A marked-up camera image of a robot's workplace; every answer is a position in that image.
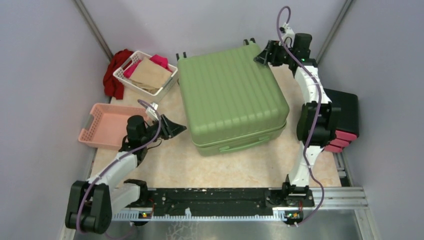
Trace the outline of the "green hard-shell suitcase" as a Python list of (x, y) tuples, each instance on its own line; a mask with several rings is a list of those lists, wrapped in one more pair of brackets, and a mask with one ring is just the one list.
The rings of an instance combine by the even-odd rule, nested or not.
[(208, 157), (246, 150), (278, 138), (289, 105), (271, 69), (255, 62), (253, 41), (182, 57), (178, 84), (191, 141)]

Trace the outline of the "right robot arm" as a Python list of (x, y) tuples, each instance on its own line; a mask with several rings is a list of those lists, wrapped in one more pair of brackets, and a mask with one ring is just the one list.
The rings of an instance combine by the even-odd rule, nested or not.
[(296, 33), (292, 47), (279, 40), (269, 40), (254, 61), (261, 65), (287, 65), (298, 83), (304, 103), (296, 127), (300, 143), (298, 159), (283, 183), (286, 195), (306, 194), (313, 167), (324, 148), (336, 138), (341, 108), (332, 103), (319, 79), (318, 64), (310, 57), (312, 36)]

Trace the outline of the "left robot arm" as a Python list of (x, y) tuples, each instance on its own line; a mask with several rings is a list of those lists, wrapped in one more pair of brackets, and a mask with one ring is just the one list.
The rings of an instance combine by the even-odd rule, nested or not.
[(65, 226), (83, 233), (104, 234), (114, 215), (128, 205), (146, 201), (145, 181), (127, 179), (122, 187), (117, 185), (143, 162), (151, 143), (172, 139), (186, 129), (163, 114), (152, 125), (140, 115), (129, 117), (121, 148), (111, 163), (95, 176), (71, 185)]

